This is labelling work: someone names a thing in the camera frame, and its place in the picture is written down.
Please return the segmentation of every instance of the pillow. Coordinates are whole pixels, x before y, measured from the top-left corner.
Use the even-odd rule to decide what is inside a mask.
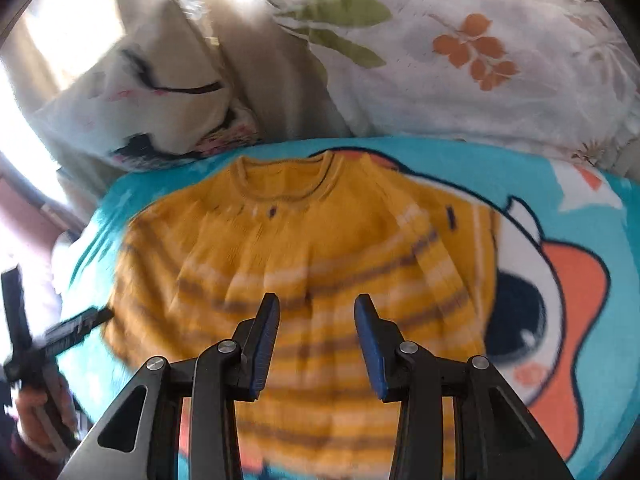
[[[162,0],[36,120],[124,170],[179,166],[258,141],[253,114],[223,72],[177,1]]]
[[[600,163],[640,136],[640,67],[594,0],[268,0],[356,136]]]

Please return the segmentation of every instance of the metal screw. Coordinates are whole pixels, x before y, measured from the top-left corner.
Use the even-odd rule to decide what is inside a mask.
[[[477,355],[471,359],[471,364],[478,370],[486,370],[489,367],[489,359],[483,355]]]
[[[161,357],[152,357],[149,361],[146,362],[146,367],[149,370],[159,370],[164,366],[164,359]]]
[[[236,342],[231,341],[231,339],[225,339],[224,341],[220,341],[218,343],[218,352],[221,354],[229,354],[236,349]]]
[[[418,351],[418,345],[413,341],[402,341],[400,343],[400,351],[403,354],[415,354]]]

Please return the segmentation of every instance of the blue blanket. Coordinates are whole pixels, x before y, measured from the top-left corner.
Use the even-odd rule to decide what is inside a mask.
[[[380,137],[255,146],[172,170],[128,174],[72,247],[76,264],[63,294],[63,316],[106,304],[127,222],[154,200],[206,178],[241,153],[274,159],[329,148],[376,153],[427,185],[450,187],[500,212],[497,272],[506,278],[498,280],[497,298],[519,294],[537,302],[545,324],[534,330],[505,309],[508,301],[498,308],[497,299],[504,329],[491,335],[488,349],[515,345],[500,371],[576,479],[598,478],[640,413],[640,187],[596,170],[463,142]],[[99,331],[59,363],[96,419],[132,375]],[[185,471],[183,460],[181,476]],[[273,465],[245,473],[300,478]]]

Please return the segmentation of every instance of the green leaf print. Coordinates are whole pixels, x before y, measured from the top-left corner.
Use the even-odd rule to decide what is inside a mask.
[[[386,65],[385,60],[372,50],[345,40],[332,30],[312,28],[309,31],[309,42],[336,50],[351,59],[355,64],[364,68],[375,68]]]
[[[392,17],[386,5],[377,0],[315,0],[278,16],[338,27],[372,27]]]

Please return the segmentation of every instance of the yellow sweater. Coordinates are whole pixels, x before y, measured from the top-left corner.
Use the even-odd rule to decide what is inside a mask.
[[[155,202],[129,225],[104,337],[137,368],[192,358],[253,317],[281,319],[267,385],[236,404],[247,449],[318,476],[388,475],[398,404],[367,379],[353,303],[439,356],[483,353],[494,299],[494,213],[439,187],[325,152],[226,170]],[[453,421],[446,405],[447,470]]]

